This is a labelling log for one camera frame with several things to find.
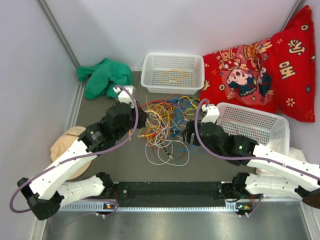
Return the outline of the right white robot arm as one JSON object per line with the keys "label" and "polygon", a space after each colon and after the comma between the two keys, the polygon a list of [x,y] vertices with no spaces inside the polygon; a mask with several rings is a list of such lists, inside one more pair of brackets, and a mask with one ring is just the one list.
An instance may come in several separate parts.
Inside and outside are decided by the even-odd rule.
{"label": "right white robot arm", "polygon": [[185,143],[201,146],[210,155],[233,165],[266,170],[270,176],[238,173],[232,180],[234,194],[294,198],[320,207],[320,166],[276,152],[243,135],[228,134],[213,122],[190,121],[182,132]]}

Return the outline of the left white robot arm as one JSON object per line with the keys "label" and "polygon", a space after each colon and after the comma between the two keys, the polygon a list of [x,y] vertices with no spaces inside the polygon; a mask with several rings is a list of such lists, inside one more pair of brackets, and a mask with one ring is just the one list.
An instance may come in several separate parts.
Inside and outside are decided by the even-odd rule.
{"label": "left white robot arm", "polygon": [[109,198],[114,191],[114,182],[105,172],[81,181],[68,180],[97,156],[114,150],[116,142],[129,131],[144,128],[147,118],[148,114],[140,105],[117,102],[106,111],[101,121],[86,127],[43,174],[21,178],[17,186],[35,217],[43,221],[78,200]]}

